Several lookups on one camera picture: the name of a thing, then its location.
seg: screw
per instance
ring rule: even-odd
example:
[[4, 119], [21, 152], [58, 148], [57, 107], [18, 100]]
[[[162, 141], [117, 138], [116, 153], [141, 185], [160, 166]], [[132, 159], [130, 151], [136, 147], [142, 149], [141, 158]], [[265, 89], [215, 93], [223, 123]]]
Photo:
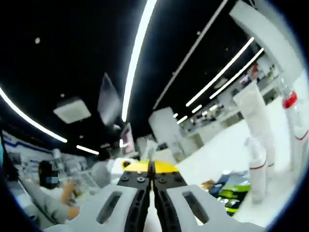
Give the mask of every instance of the screw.
[[164, 184], [164, 183], [166, 183], [166, 180], [165, 179], [159, 179], [159, 183]]
[[137, 177], [137, 182], [144, 182], [145, 181], [145, 178], [140, 176], [140, 177]]
[[121, 180], [123, 180], [123, 181], [127, 181], [127, 180], [129, 180], [129, 178], [128, 178], [128, 177], [126, 177], [126, 176], [123, 176], [123, 177], [121, 177]]

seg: black ceiling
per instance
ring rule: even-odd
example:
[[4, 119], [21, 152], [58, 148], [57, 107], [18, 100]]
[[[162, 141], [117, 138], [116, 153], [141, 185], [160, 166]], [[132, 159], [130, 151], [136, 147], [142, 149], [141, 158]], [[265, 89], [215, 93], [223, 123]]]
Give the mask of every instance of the black ceiling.
[[[248, 41], [228, 15], [230, 0], [190, 57], [158, 106], [170, 106], [180, 116], [191, 115], [209, 102], [209, 89], [191, 107], [185, 104], [201, 90]], [[135, 138], [151, 133], [148, 117], [172, 73], [197, 39], [221, 1], [158, 0], [138, 62], [128, 120]], [[123, 98], [130, 56], [145, 0], [22, 1], [0, 7], [0, 86], [29, 117], [76, 144], [99, 150], [119, 139], [108, 132], [97, 113], [104, 72]], [[41, 42], [35, 44], [39, 37]], [[224, 74], [231, 78], [252, 58], [246, 52]], [[80, 97], [92, 116], [65, 124], [54, 113], [65, 98]], [[7, 128], [43, 143], [55, 140], [24, 122], [3, 100], [1, 118]]]

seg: wall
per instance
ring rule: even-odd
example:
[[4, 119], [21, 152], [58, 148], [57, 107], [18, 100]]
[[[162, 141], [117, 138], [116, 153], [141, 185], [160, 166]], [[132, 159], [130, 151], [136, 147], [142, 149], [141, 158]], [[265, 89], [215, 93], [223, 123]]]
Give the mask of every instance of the wall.
[[[9, 133], [3, 131], [4, 146], [10, 157], [13, 157], [14, 165], [19, 170], [27, 168], [37, 178], [37, 170], [39, 162], [42, 160], [53, 160], [53, 153], [51, 150], [44, 149], [38, 146], [34, 146], [30, 143], [26, 143]], [[86, 169], [86, 158], [82, 156], [76, 156], [72, 154], [62, 153], [64, 163], [67, 165], [78, 164], [79, 169]]]
[[173, 152], [177, 152], [177, 143], [183, 138], [181, 128], [170, 107], [157, 110], [148, 119], [158, 144], [167, 143]]

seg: gray shirt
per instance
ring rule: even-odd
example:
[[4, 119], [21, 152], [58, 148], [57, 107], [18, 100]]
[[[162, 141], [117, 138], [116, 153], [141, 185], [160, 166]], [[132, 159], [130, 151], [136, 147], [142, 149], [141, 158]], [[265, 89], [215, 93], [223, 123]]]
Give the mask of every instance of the gray shirt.
[[50, 218], [59, 224], [63, 224], [66, 219], [69, 219], [70, 207], [62, 204], [59, 200], [52, 198], [44, 193], [40, 186], [32, 181], [20, 178], [25, 189], [29, 193], [36, 206], [39, 206]]
[[96, 184], [103, 188], [111, 182], [111, 172], [114, 160], [110, 159], [108, 162], [101, 161], [93, 165], [91, 175]]

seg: white column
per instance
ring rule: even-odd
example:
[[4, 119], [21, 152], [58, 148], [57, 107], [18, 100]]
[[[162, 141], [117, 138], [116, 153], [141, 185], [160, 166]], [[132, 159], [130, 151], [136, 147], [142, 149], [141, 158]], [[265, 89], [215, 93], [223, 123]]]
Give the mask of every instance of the white column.
[[270, 5], [267, 0], [255, 0], [255, 6], [262, 15], [264, 15], [270, 22], [272, 22], [273, 25], [278, 28], [278, 30], [286, 38], [286, 40], [296, 52], [303, 67], [305, 67], [305, 61], [303, 59], [301, 49], [297, 44], [297, 40], [295, 39], [295, 36], [293, 34], [293, 31], [290, 29], [289, 24], [286, 20], [284, 20], [284, 15], [280, 14], [275, 7]]
[[181, 130], [170, 107], [157, 110], [148, 119], [150, 127], [159, 144], [167, 143], [173, 149], [182, 139]]
[[230, 12], [235, 22], [264, 48], [289, 84], [301, 75], [302, 63], [279, 29], [253, 7], [239, 0]]

